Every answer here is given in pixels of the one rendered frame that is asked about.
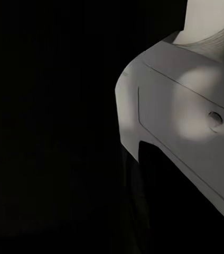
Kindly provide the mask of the monitor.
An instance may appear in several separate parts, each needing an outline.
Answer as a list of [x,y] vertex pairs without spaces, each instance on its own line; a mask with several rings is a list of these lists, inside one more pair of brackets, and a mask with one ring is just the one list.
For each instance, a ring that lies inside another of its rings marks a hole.
[[0,0],[0,254],[154,254],[139,141],[224,216],[224,0]]

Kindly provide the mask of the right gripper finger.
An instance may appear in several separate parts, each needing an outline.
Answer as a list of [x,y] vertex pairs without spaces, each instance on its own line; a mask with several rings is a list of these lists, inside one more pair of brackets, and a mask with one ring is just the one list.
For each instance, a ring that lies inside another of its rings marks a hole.
[[155,145],[138,163],[154,254],[224,254],[224,216]]

